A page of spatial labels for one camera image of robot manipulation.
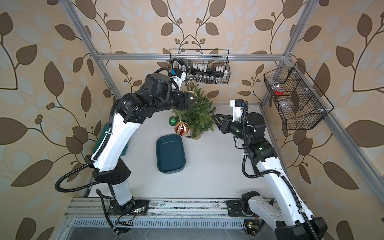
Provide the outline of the small green christmas tree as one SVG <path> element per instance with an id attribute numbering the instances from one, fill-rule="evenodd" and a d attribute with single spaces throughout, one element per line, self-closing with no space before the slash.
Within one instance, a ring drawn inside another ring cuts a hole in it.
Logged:
<path id="1" fill-rule="evenodd" d="M 191 139 L 191 137 L 195 135 L 200 135 L 208 131 L 213 132 L 214 121 L 212 115 L 216 111 L 216 107 L 213 106 L 213 101 L 210 101 L 202 88 L 188 86 L 187 91 L 194 91 L 198 95 L 197 104 L 187 111 L 172 111 L 182 122 L 186 122 L 190 126 L 191 133 L 188 133 L 186 138 Z"/>

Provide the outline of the green glitter ball ornament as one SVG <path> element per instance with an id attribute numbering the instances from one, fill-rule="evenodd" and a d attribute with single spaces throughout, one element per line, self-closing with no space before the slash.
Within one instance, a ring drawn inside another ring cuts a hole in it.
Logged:
<path id="1" fill-rule="evenodd" d="M 179 117 L 178 116 L 171 116 L 168 120 L 169 122 L 169 125 L 172 126 L 172 127 L 175 127 L 176 124 L 180 121 Z"/>

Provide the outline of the red gold striped ornament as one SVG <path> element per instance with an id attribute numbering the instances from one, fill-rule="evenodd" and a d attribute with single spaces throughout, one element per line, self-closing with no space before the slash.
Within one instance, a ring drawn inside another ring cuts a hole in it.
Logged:
<path id="1" fill-rule="evenodd" d="M 184 136 L 189 133 L 190 126 L 186 122 L 180 121 L 175 125 L 174 130 L 177 135 Z"/>

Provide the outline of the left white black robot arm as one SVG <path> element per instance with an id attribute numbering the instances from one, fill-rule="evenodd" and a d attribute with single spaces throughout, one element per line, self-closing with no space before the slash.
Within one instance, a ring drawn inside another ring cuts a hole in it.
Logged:
<path id="1" fill-rule="evenodd" d="M 121 160 L 121 153 L 134 132 L 154 113 L 170 109 L 190 110 L 197 101 L 196 95 L 180 90 L 187 74 L 181 70 L 171 69 L 167 75 L 159 69 L 147 75 L 145 82 L 134 93 L 124 95 L 117 100 L 110 111 L 109 128 L 97 150 L 82 167 L 60 177 L 55 189 L 61 193 L 71 193 L 88 187 L 106 183 L 112 188 L 112 203 L 120 214 L 131 213 L 135 202 L 131 194 L 128 178 L 129 168 Z M 93 167 L 93 183 L 64 189 L 60 184 L 70 176 L 88 167 Z"/>

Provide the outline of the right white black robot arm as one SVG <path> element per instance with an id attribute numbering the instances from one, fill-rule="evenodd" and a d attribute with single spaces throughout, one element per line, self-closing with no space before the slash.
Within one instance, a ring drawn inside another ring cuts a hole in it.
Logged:
<path id="1" fill-rule="evenodd" d="M 242 195 L 243 214 L 260 217 L 278 240 L 321 240 L 328 226 L 322 217 L 315 217 L 288 179 L 275 149 L 265 138 L 263 116 L 248 113 L 237 120 L 231 115 L 212 118 L 223 134 L 230 133 L 244 142 L 242 173 L 249 179 L 264 178 L 280 207 L 276 209 L 253 191 Z"/>

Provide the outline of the wooden tree base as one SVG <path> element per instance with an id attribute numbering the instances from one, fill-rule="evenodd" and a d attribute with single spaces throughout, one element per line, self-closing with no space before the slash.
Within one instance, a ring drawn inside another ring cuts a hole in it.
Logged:
<path id="1" fill-rule="evenodd" d="M 193 140 L 199 140 L 202 137 L 202 134 L 200 135 L 195 135 L 194 137 L 191 137 Z"/>

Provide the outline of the teal plastic tray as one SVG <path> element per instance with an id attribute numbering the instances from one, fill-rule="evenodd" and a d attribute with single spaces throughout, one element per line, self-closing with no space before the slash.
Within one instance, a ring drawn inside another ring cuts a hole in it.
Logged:
<path id="1" fill-rule="evenodd" d="M 156 141 L 157 167 L 163 174 L 180 172 L 186 165 L 182 137 L 177 134 L 166 135 Z"/>

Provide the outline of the red object in basket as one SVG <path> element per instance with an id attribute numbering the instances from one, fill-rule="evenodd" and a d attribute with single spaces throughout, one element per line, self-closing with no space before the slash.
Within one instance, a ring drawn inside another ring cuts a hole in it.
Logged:
<path id="1" fill-rule="evenodd" d="M 273 94 L 276 97 L 280 97 L 280 96 L 283 96 L 285 94 L 285 89 L 281 86 L 273 86 L 272 90 L 273 90 Z"/>

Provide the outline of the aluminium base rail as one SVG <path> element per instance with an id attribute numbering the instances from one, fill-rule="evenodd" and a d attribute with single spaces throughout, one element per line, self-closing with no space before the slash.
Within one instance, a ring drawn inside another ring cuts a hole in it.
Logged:
<path id="1" fill-rule="evenodd" d="M 109 200 L 75 198 L 64 217 L 74 227 L 140 229 L 256 229 L 257 215 L 246 215 L 238 199 L 138 198 L 138 213 L 118 213 Z"/>

